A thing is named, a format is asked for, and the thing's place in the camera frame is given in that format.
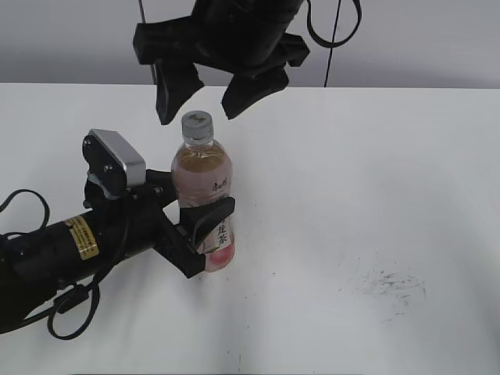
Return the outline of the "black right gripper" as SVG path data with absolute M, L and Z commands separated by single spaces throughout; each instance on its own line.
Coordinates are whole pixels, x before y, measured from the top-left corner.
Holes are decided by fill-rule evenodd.
M 302 65 L 309 48 L 301 36 L 287 32 L 300 6 L 300 1 L 196 1 L 188 16 L 139 23 L 134 51 L 141 65 L 155 63 L 160 123 L 170 124 L 204 87 L 194 63 L 249 75 L 281 64 Z M 235 75 L 223 95 L 223 110 L 235 119 L 288 83 L 284 69 Z

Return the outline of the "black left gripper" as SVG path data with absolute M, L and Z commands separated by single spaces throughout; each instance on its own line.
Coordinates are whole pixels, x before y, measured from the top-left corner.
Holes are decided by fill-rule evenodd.
M 232 243 L 230 216 L 235 199 L 221 198 L 208 205 L 180 209 L 179 229 L 167 218 L 163 209 L 177 200 L 171 172 L 146 170 L 145 184 L 131 188 L 118 199 L 107 199 L 104 189 L 87 181 L 84 206 L 89 226 L 95 236 L 98 265 L 117 263 L 149 249 L 156 250 L 187 278 L 205 270 L 205 256 Z

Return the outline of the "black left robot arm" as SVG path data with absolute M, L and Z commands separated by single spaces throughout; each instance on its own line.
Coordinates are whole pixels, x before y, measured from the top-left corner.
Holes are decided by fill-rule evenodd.
M 1 236 L 3 334 L 46 320 L 54 338 L 77 338 L 96 313 L 100 283 L 119 263 L 149 249 L 187 278 L 204 272 L 207 257 L 198 247 L 235 207 L 226 197 L 182 208 L 174 224 L 163 212 L 177 200 L 172 177 L 156 170 L 115 199 L 91 180 L 84 195 L 87 212 L 49 224 L 45 207 L 38 229 Z

